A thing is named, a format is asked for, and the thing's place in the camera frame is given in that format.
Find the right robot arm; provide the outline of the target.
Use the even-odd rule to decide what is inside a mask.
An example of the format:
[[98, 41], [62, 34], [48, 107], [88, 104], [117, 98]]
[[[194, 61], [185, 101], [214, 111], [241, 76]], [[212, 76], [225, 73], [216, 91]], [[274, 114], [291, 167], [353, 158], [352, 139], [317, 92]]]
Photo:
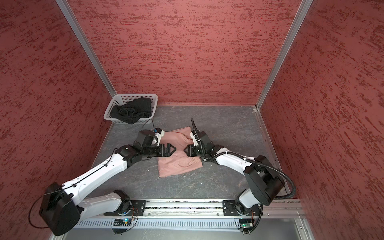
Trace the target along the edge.
[[193, 144], [184, 152], [189, 157], [199, 157], [204, 162], [215, 163], [242, 174], [249, 188], [235, 200], [235, 208], [240, 215], [246, 215], [255, 205], [270, 205], [278, 196], [285, 183], [264, 156], [246, 157], [215, 145], [205, 132], [192, 131]]

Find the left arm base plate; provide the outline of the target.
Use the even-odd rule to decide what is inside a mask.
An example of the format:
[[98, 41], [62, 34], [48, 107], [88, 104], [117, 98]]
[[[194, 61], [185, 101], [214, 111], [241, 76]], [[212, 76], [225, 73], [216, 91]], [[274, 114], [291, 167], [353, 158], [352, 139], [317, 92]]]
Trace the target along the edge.
[[146, 200], [123, 200], [114, 212], [106, 212], [104, 216], [142, 216], [144, 214]]

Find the pink shorts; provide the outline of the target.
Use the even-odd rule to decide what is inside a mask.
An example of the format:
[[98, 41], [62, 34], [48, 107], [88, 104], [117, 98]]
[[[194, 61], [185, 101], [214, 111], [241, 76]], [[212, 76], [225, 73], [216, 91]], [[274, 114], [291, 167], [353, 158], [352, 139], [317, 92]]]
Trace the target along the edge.
[[160, 143], [165, 146], [171, 144], [177, 150], [170, 157], [158, 158], [160, 178], [185, 174], [203, 167], [199, 157], [188, 157], [184, 152], [188, 145], [193, 144], [191, 132], [190, 127], [165, 132]]

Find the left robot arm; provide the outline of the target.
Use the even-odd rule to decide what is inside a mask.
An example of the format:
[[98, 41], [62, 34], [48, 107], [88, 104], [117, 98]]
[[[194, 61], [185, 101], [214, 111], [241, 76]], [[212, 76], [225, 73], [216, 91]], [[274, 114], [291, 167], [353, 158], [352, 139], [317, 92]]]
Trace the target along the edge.
[[39, 215], [53, 234], [61, 236], [78, 222], [104, 213], [133, 215], [136, 209], [122, 190], [96, 198], [87, 196], [135, 163], [153, 157], [170, 157], [177, 148], [170, 143], [162, 144], [160, 140], [164, 135], [165, 131], [160, 128], [140, 131], [133, 144], [114, 149], [107, 160], [88, 172], [62, 185], [56, 182], [49, 185], [43, 195]]

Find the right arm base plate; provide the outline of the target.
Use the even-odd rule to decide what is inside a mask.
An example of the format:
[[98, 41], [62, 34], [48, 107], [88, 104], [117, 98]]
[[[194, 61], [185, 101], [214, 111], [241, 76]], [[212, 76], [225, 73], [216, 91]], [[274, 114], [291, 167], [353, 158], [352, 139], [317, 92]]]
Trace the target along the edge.
[[245, 207], [238, 200], [223, 200], [223, 213], [224, 216], [262, 216], [261, 206], [256, 204], [252, 207]]

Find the black shorts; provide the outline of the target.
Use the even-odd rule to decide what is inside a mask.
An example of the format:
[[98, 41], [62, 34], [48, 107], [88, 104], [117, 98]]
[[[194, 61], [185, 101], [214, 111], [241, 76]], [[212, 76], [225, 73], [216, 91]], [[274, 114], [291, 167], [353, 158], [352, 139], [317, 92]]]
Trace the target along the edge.
[[110, 117], [127, 124], [135, 124], [139, 119], [149, 118], [152, 115], [151, 100], [138, 98], [122, 106], [112, 107]]

